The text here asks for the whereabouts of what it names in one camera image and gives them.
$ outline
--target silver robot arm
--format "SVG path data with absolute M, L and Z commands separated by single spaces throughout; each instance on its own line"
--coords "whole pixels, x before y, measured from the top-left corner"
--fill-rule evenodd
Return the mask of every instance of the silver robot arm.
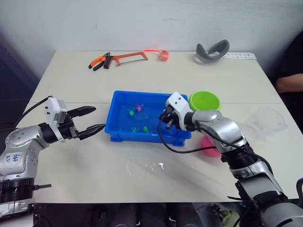
M 270 171 L 269 164 L 256 155 L 238 125 L 219 111 L 193 112 L 187 101 L 178 93 L 166 101 L 161 120 L 167 129 L 173 124 L 187 131 L 209 134 L 227 162 L 236 187 L 244 201 L 253 201 L 266 227 L 302 227 L 303 209 L 289 203 L 288 198 Z
M 61 100 L 49 97 L 45 114 L 47 123 L 16 129 L 5 139 L 6 148 L 0 155 L 0 219 L 32 210 L 33 191 L 51 185 L 34 185 L 41 150 L 56 141 L 79 138 L 83 140 L 101 131 L 105 124 L 97 124 L 79 132 L 73 117 L 94 111 L 83 106 L 67 111 Z

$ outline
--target green toy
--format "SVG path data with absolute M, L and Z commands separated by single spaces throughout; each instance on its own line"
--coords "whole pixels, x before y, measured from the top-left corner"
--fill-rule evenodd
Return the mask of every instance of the green toy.
M 134 115 L 134 111 L 133 110 L 130 110 L 128 113 L 129 113 L 130 116 Z
M 150 131 L 148 130 L 147 126 L 144 126 L 144 127 L 143 127 L 143 132 L 145 132 L 145 133 L 150 133 Z
M 132 132 L 138 132 L 138 131 L 139 131 L 139 129 L 137 127 L 132 128 Z

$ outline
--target pliers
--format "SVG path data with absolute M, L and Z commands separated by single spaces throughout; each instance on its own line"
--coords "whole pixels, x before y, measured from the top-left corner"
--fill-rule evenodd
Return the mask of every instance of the pliers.
M 93 67 L 94 71 L 96 71 L 97 69 L 100 69 L 102 67 L 102 65 L 104 64 L 104 62 L 106 61 L 106 59 L 107 59 L 108 56 L 110 56 L 110 52 L 107 52 L 103 56 L 100 56 L 100 57 L 96 58 L 95 60 L 93 60 L 91 62 L 91 64 L 89 64 L 89 68 L 91 69 Z

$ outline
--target blue plastic tray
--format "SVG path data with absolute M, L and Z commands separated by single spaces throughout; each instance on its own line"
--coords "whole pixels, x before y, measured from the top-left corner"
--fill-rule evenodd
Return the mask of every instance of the blue plastic tray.
M 110 140 L 161 143 L 158 133 L 159 116 L 163 113 L 169 96 L 170 94 L 115 91 L 105 128 L 105 132 L 111 136 Z M 141 111 L 136 110 L 137 105 L 143 105 Z M 175 126 L 166 130 L 165 125 L 162 124 L 161 132 L 166 143 L 182 147 L 185 140 L 191 138 L 191 132 L 176 129 Z M 144 132 L 144 127 L 148 128 L 148 132 Z

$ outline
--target white table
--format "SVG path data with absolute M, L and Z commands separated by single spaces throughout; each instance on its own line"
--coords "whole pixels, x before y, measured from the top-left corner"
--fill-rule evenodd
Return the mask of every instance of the white table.
M 303 136 L 288 110 L 255 60 L 221 59 L 211 64 L 196 61 L 193 52 L 172 52 L 168 61 L 148 53 L 148 61 L 99 69 L 89 63 L 105 52 L 56 52 L 30 103 L 53 95 L 68 109 L 93 105 L 95 112 L 74 118 L 79 130 L 104 123 L 115 90 L 190 95 L 214 92 L 222 113 L 240 124 L 257 109 L 271 107 L 288 125 L 265 141 L 248 140 L 256 153 L 271 164 L 275 177 L 290 198 L 297 198 L 295 183 L 303 175 Z M 19 126 L 45 121 L 43 106 Z M 192 134 L 185 149 L 197 148 L 202 135 Z M 104 132 L 85 140 L 54 143 L 39 156 L 36 183 L 52 188 L 35 192 L 37 202 L 219 202 L 238 196 L 236 179 L 226 163 L 202 153 L 175 154 L 162 144 L 111 142 Z
M 256 60 L 221 59 L 203 64 L 194 52 L 171 52 L 168 61 L 147 53 L 148 61 L 93 71 L 88 65 L 106 51 L 57 51 L 31 102 L 48 95 L 71 103 L 110 103 L 116 90 L 190 95 L 214 92 L 223 103 L 280 103 Z M 112 55 L 126 52 L 111 52 Z

